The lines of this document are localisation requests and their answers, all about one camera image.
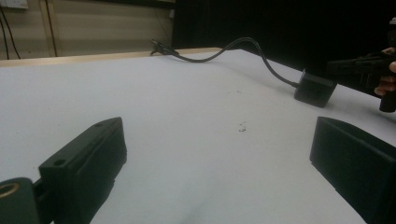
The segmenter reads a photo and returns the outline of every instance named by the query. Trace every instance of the black power adapter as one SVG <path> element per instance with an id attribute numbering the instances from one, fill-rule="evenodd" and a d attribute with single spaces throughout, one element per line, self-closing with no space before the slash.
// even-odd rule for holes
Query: black power adapter
<path id="1" fill-rule="evenodd" d="M 336 86 L 337 82 L 335 80 L 314 76 L 304 70 L 300 84 L 294 92 L 294 99 L 310 105 L 324 107 Z"/>

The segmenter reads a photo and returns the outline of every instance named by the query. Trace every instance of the white tabletop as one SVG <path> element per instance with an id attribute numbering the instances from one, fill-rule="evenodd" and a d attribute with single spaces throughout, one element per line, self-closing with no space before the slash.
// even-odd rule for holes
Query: white tabletop
<path id="1" fill-rule="evenodd" d="M 311 165 L 317 117 L 396 146 L 396 115 L 342 86 L 324 109 L 293 93 L 243 50 L 0 68 L 0 181 L 36 181 L 74 137 L 122 117 L 128 161 L 92 224 L 364 223 Z"/>

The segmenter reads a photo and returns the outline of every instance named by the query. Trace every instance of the black mechanical part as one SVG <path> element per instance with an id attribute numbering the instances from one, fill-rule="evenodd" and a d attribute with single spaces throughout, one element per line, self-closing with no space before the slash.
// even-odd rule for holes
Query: black mechanical part
<path id="1" fill-rule="evenodd" d="M 396 48 L 396 17 L 389 22 L 388 43 L 391 48 Z"/>
<path id="2" fill-rule="evenodd" d="M 0 223 L 88 224 L 126 162 L 121 118 L 92 125 L 39 166 L 41 179 L 0 183 Z"/>
<path id="3" fill-rule="evenodd" d="M 367 223 L 396 223 L 396 147 L 319 117 L 310 160 Z"/>
<path id="4" fill-rule="evenodd" d="M 341 76 L 361 76 L 361 85 L 374 88 L 379 85 L 381 76 L 396 76 L 389 70 L 389 65 L 394 61 L 395 54 L 379 52 L 357 59 L 328 62 L 326 71 L 335 79 Z M 381 99 L 379 109 L 387 113 L 395 112 L 396 92 L 387 92 Z"/>
<path id="5" fill-rule="evenodd" d="M 334 80 L 317 77 L 304 70 L 300 84 L 294 92 L 294 99 L 322 108 L 328 103 L 336 86 L 337 82 Z"/>

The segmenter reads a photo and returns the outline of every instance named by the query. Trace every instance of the wall outlet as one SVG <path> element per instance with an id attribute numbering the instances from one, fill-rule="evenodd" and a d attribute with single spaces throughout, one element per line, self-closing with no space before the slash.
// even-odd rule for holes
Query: wall outlet
<path id="1" fill-rule="evenodd" d="M 0 0 L 1 5 L 3 2 L 6 2 L 6 7 L 15 7 L 15 8 L 28 8 L 27 0 Z"/>

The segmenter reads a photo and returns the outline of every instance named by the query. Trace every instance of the white wall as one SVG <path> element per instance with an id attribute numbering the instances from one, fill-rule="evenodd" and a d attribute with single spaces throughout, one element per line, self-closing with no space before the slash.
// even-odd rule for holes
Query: white wall
<path id="1" fill-rule="evenodd" d="M 13 9 L 3 7 L 15 44 L 22 58 L 49 57 L 49 48 L 44 31 L 44 23 L 38 0 L 28 0 L 29 9 Z M 7 32 L 8 49 L 11 59 L 17 59 Z M 6 60 L 6 48 L 3 33 L 0 30 L 0 60 Z"/>
<path id="2" fill-rule="evenodd" d="M 165 44 L 170 44 L 172 38 L 170 10 L 99 2 L 47 2 L 58 56 L 151 50 L 151 38 Z M 26 10 L 3 8 L 18 51 L 22 58 L 50 57 L 53 45 L 50 27 L 45 21 L 48 13 L 41 11 L 40 0 L 28 0 L 28 5 Z M 9 36 L 7 38 L 8 48 L 13 52 Z M 0 33 L 0 60 L 6 58 Z"/>

